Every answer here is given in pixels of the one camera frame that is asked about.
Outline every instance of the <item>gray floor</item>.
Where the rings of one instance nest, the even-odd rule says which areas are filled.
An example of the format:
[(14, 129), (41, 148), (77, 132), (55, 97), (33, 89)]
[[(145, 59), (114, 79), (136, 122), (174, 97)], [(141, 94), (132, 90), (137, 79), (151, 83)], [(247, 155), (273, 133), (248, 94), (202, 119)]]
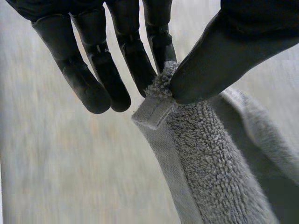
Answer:
[[(219, 8), (219, 0), (174, 0), (170, 29), (180, 61)], [(179, 223), (160, 167), (130, 120), (142, 99), (106, 12), (108, 44), (133, 105), (122, 114), (110, 110), (96, 116), (76, 99), (30, 23), (0, 1), (0, 158), (7, 224)], [(142, 4), (140, 18), (153, 63)], [(269, 110), (299, 151), (299, 45), (235, 85)]]

